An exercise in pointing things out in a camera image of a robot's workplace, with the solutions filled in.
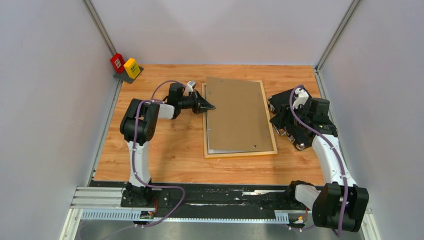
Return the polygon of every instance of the brown board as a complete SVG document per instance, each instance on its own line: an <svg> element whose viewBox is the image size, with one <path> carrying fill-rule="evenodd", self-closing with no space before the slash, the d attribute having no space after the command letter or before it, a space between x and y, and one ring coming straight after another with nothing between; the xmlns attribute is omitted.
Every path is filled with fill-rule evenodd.
<svg viewBox="0 0 424 240"><path fill-rule="evenodd" d="M206 99L216 107L207 112L210 149L275 150L261 82L206 77L206 86Z"/></svg>

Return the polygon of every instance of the metal corner post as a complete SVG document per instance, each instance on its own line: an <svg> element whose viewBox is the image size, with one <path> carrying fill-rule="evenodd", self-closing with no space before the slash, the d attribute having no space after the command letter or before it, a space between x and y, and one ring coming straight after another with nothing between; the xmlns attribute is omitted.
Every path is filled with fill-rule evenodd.
<svg viewBox="0 0 424 240"><path fill-rule="evenodd" d="M108 32L105 29L105 26L103 26L103 23L100 20L99 14L97 13L96 8L93 5L93 2L91 0L82 0L82 3L84 3L88 14L90 14L90 17L93 20L98 32L100 33L101 37L103 38L104 43L106 44L106 47L110 52L110 55L112 55L112 56L115 55L117 53L117 51L114 47L114 44L112 43L111 38L108 35Z"/></svg>
<svg viewBox="0 0 424 240"><path fill-rule="evenodd" d="M339 37L342 35L343 31L345 30L345 27L348 25L349 21L351 20L355 11L358 9L358 6L361 2L362 2L362 0L352 0L352 2L350 3L349 7L347 8L346 13L343 16L343 19L341 20L340 24L337 27L337 30L335 31L330 42L328 43L327 47L325 48L324 53L322 54L321 58L319 59L318 63L316 64L315 69L317 71L320 71L323 68L324 64L327 61L327 58L329 57L331 51L333 50L334 46L336 45L337 41L339 40Z"/></svg>

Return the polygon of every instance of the wooden table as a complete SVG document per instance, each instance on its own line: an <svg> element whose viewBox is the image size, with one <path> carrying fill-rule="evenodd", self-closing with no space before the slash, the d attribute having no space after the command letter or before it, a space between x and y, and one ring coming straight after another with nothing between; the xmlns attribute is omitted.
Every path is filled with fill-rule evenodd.
<svg viewBox="0 0 424 240"><path fill-rule="evenodd" d="M197 82L201 91L206 76L262 80L266 96L304 84L313 97L319 97L311 66L281 65L188 65L144 64L133 84L123 83L109 131L94 176L96 181L128 181L130 154L119 131L121 120L133 98L150 99L154 89L166 80ZM165 84L155 98L168 94ZM202 116L182 110L175 120L159 119L150 142L149 170L153 182L288 185L302 180L323 185L317 155L308 148L297 151L286 136L275 133L277 155L204 159Z"/></svg>

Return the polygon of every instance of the white enclosure panel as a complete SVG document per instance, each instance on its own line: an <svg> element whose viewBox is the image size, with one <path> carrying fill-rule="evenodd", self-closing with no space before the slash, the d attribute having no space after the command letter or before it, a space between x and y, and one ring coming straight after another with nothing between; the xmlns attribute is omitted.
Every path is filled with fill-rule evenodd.
<svg viewBox="0 0 424 240"><path fill-rule="evenodd" d="M384 240L423 239L424 1L364 0L322 71Z"/></svg>
<svg viewBox="0 0 424 240"><path fill-rule="evenodd" d="M351 0L93 0L124 58L315 65Z"/></svg>
<svg viewBox="0 0 424 240"><path fill-rule="evenodd" d="M0 239L59 238L117 83L81 0L2 1Z"/></svg>

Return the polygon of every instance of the robotic arm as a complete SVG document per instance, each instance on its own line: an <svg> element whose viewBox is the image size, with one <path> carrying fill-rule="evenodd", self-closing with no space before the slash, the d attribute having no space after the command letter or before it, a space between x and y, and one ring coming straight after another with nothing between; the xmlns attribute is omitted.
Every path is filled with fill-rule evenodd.
<svg viewBox="0 0 424 240"><path fill-rule="evenodd" d="M146 206L152 198L152 189L143 185L138 178L148 184L152 181L149 172L149 144L155 134L158 119L176 119L180 115L181 109L192 109L195 114L215 109L215 106L208 103L194 89L195 86L196 82L194 81L190 81L187 86L181 83L172 83L169 87L166 103L155 100L143 102L134 98L129 104L119 130L128 145L131 168L129 182L125 186L123 196L131 202L137 202L139 206ZM139 116L137 116L141 102L143 103ZM137 131L135 129L136 117L142 118L142 120L138 120ZM133 155L135 132L137 132L137 138L135 154Z"/></svg>
<svg viewBox="0 0 424 240"><path fill-rule="evenodd" d="M274 114L270 122L279 135L287 135L297 150L302 151L312 146L326 184L318 191L310 183L292 181L287 190L288 198L293 205L302 203L312 210L313 223L317 227L357 232L364 218L369 195L366 188L358 187L347 170L340 151L336 126L328 117L330 102L311 97L306 89L300 87L296 87L291 99L292 91L290 89L268 98L268 106Z"/></svg>

